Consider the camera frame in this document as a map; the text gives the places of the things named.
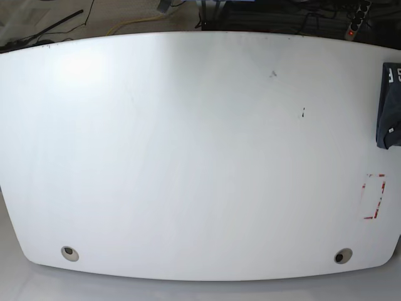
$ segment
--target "black wire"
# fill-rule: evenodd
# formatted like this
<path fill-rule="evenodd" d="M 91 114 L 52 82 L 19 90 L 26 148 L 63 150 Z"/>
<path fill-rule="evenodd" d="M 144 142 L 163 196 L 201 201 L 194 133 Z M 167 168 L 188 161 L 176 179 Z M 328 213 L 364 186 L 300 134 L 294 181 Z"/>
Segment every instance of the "black wire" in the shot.
<path fill-rule="evenodd" d="M 16 40 L 15 42 L 19 42 L 19 41 L 22 41 L 22 40 L 26 40 L 26 39 L 32 38 L 33 36 L 34 36 L 34 34 L 32 34 L 31 36 L 26 36 L 25 38 L 18 39 L 18 40 Z"/>
<path fill-rule="evenodd" d="M 86 17 L 86 20 L 85 20 L 84 23 L 82 23 L 82 24 L 80 24 L 80 25 L 78 25 L 78 26 L 75 26 L 73 29 L 70 29 L 69 31 L 59 31 L 59 32 L 56 32 L 56 33 L 44 33 L 44 34 L 42 34 L 41 36 L 39 36 L 39 38 L 36 40 L 36 42 L 39 42 L 40 38 L 41 38 L 42 36 L 46 35 L 46 34 L 70 33 L 70 32 L 72 32 L 72 31 L 74 31 L 76 28 L 79 28 L 79 27 L 81 27 L 81 26 L 86 26 L 86 24 L 87 24 L 87 22 L 88 22 L 88 20 L 89 20 L 90 13 L 92 12 L 92 7 L 93 7 L 93 3 L 94 3 L 94 2 L 95 2 L 95 0 L 92 0 L 92 3 L 90 4 L 90 9 L 89 9 L 88 16 Z"/>
<path fill-rule="evenodd" d="M 181 3 L 175 4 L 175 5 L 171 4 L 170 6 L 171 6 L 172 8 L 177 8 L 177 7 L 181 6 L 181 5 L 183 5 L 184 3 L 186 3 L 185 0 L 182 1 Z"/>
<path fill-rule="evenodd" d="M 201 13 L 199 13 L 199 22 L 198 22 L 198 24 L 195 25 L 195 29 L 196 29 L 196 28 L 200 28 L 200 27 L 202 27 Z"/>
<path fill-rule="evenodd" d="M 337 17 L 337 11 L 335 11 L 331 17 L 327 17 L 327 16 L 325 16 L 324 14 L 307 13 L 307 14 L 305 15 L 305 18 L 304 18 L 303 22 L 302 22 L 301 27 L 300 27 L 299 30 L 295 33 L 295 35 L 300 34 L 300 33 L 304 30 L 304 28 L 305 28 L 305 26 L 306 26 L 306 23 L 308 22 L 308 18 L 309 18 L 310 16 L 313 16 L 313 17 L 316 18 L 316 27 L 317 27 L 317 30 L 319 30 L 319 18 L 324 18 L 324 19 L 335 19 L 335 18 Z"/>

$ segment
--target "white desk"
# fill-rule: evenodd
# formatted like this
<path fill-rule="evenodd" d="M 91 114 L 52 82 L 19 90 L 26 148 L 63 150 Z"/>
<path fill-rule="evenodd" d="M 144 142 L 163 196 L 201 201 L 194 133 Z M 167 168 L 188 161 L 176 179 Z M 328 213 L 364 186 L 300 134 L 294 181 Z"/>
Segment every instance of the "white desk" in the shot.
<path fill-rule="evenodd" d="M 401 150 L 374 141 L 384 61 L 401 53 L 251 33 L 1 55 L 0 183 L 24 254 L 169 280 L 383 265 L 401 229 Z"/>
<path fill-rule="evenodd" d="M 285 280 L 176 282 L 80 273 L 29 262 L 0 194 L 0 300 L 7 301 L 399 301 L 400 251 L 379 268 Z"/>

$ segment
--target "floor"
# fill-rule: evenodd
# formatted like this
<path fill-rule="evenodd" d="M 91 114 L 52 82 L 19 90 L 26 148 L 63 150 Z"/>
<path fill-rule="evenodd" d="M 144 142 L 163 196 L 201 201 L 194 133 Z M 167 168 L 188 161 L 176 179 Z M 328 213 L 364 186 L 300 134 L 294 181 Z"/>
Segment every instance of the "floor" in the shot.
<path fill-rule="evenodd" d="M 62 41 L 67 38 L 82 39 L 105 36 L 110 28 L 122 21 L 160 16 L 159 0 L 94 0 L 86 26 L 64 33 L 83 24 L 92 0 L 0 0 L 0 45 L 10 40 L 38 33 L 66 16 L 83 9 L 83 14 L 67 21 L 43 39 Z M 115 34 L 148 33 L 160 31 L 190 31 L 199 20 L 195 1 L 170 8 L 162 19 L 121 27 Z"/>

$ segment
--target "black cable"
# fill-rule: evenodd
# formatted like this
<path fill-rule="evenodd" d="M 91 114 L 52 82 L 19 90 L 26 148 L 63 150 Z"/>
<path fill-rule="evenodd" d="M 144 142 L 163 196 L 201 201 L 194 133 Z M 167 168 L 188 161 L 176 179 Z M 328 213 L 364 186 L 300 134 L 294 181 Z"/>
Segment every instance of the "black cable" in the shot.
<path fill-rule="evenodd" d="M 170 7 L 172 7 L 172 8 L 177 8 L 177 7 L 181 6 L 181 5 L 183 5 L 184 3 L 186 3 L 185 0 L 182 1 L 181 3 L 175 4 L 175 5 L 171 4 Z"/>
<path fill-rule="evenodd" d="M 199 22 L 195 25 L 195 29 L 202 27 L 202 18 L 201 13 L 199 13 Z"/>
<path fill-rule="evenodd" d="M 70 33 L 70 32 L 74 31 L 75 29 L 77 29 L 77 28 L 79 28 L 79 27 L 81 27 L 81 26 L 86 26 L 86 24 L 87 24 L 87 22 L 88 22 L 88 20 L 89 20 L 90 13 L 92 12 L 92 7 L 93 7 L 93 3 L 94 3 L 94 2 L 95 2 L 95 0 L 92 0 L 92 3 L 90 4 L 90 9 L 89 9 L 88 16 L 86 17 L 84 23 L 82 23 L 82 24 L 80 24 L 80 25 L 78 25 L 78 26 L 75 26 L 73 29 L 70 29 L 69 31 L 60 31 L 60 32 L 56 32 L 56 33 L 44 33 L 44 34 L 42 34 L 41 36 L 39 36 L 39 38 L 36 40 L 36 42 L 39 42 L 40 38 L 41 38 L 42 36 L 46 35 L 46 34 L 63 34 L 63 33 Z"/>
<path fill-rule="evenodd" d="M 295 33 L 295 35 L 299 34 L 300 32 L 302 32 L 302 30 L 305 28 L 306 22 L 308 21 L 309 16 L 313 15 L 313 13 L 307 13 L 301 27 L 299 28 L 299 30 Z"/>
<path fill-rule="evenodd" d="M 22 40 L 25 40 L 25 39 L 29 39 L 29 38 L 32 38 L 33 36 L 34 36 L 34 34 L 32 34 L 31 36 L 26 36 L 25 38 L 21 38 L 21 39 L 15 40 L 15 42 L 22 41 Z"/>

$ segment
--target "black fabric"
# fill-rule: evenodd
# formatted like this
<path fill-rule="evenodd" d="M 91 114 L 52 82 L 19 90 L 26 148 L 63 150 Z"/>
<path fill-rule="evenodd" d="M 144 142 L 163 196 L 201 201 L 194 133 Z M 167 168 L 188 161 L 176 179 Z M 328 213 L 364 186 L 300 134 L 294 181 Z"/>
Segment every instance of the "black fabric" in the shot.
<path fill-rule="evenodd" d="M 381 149 L 401 146 L 401 63 L 383 64 L 376 143 Z"/>

